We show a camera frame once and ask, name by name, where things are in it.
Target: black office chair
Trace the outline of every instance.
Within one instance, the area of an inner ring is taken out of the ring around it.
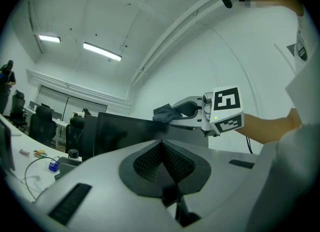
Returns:
[[[52,113],[52,109],[38,106],[30,121],[29,137],[46,146],[50,146],[56,134],[57,124],[52,121]]]
[[[85,119],[76,116],[70,119],[70,124],[67,125],[65,136],[66,145],[65,152],[68,153],[70,149],[76,149],[79,152],[79,156],[82,156],[82,141],[83,141],[83,130],[85,125]]]
[[[26,114],[24,111],[24,105],[25,105],[25,95],[24,93],[16,90],[15,94],[12,96],[12,109],[10,112],[10,121],[13,123],[15,127],[19,129],[19,127],[25,128],[27,124],[26,122]]]

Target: person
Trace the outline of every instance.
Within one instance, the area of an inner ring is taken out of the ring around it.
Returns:
[[[0,113],[3,114],[7,106],[11,87],[16,84],[15,73],[13,72],[14,62],[8,63],[0,69]]]
[[[303,68],[320,44],[319,34],[313,21],[299,0],[250,0],[258,7],[283,6],[297,15],[298,30],[294,48],[295,74]],[[296,108],[291,108],[287,117],[265,120],[250,114],[244,114],[244,127],[236,130],[240,134],[261,144],[278,141],[287,132],[302,125]]]
[[[73,114],[74,114],[74,117],[80,116],[82,118],[85,118],[87,115],[91,115],[91,113],[87,108],[83,108],[82,112],[73,112]]]

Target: computer monitor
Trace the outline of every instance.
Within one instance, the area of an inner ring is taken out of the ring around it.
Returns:
[[[114,151],[155,139],[173,139],[209,147],[200,129],[187,130],[161,122],[99,113],[94,141],[94,155]]]
[[[84,120],[82,137],[82,161],[86,161],[94,155],[97,117],[87,115]]]
[[[0,163],[6,170],[16,170],[11,148],[11,131],[0,120]]]
[[[33,101],[30,101],[29,102],[29,107],[33,110],[36,110],[36,108],[39,106],[39,104],[33,102]]]

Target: white sleeve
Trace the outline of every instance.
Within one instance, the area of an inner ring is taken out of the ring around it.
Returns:
[[[295,75],[303,69],[320,44],[318,30],[305,7],[303,10],[304,15],[298,16],[298,30],[294,47]]]
[[[78,116],[84,118],[85,117],[85,113],[84,112],[77,112]]]

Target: white panel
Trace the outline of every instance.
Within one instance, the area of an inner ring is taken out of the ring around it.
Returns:
[[[36,103],[41,105],[42,103],[50,106],[55,112],[63,114],[65,106],[67,104],[68,95],[48,89],[46,87],[41,87]]]
[[[104,105],[69,97],[65,107],[63,121],[69,122],[70,118],[74,116],[73,112],[81,112],[83,108],[87,108],[92,116],[98,116],[99,112],[105,113],[107,111],[107,107]]]

